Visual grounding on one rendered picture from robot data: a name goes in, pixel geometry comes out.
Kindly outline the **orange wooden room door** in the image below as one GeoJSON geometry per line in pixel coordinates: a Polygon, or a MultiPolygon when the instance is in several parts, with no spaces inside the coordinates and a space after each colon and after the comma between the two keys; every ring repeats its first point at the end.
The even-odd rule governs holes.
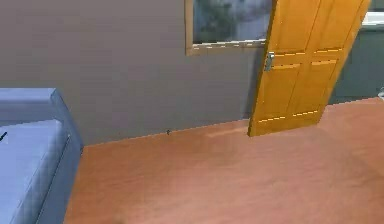
{"type": "Polygon", "coordinates": [[[317,124],[371,0],[276,0],[248,135],[317,124]],[[272,68],[264,70],[274,52],[272,68]]]}

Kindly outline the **blue sofa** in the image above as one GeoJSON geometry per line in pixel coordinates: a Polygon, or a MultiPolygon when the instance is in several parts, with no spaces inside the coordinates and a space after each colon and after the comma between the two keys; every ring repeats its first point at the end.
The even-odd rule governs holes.
{"type": "Polygon", "coordinates": [[[84,144],[56,88],[0,87],[0,224],[63,224],[84,144]]]}

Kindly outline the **wooden framed window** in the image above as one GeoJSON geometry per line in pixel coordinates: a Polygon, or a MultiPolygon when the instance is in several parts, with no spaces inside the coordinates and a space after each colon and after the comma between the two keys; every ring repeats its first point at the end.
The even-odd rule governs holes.
{"type": "Polygon", "coordinates": [[[185,54],[256,49],[267,39],[276,0],[183,0],[185,54]]]}

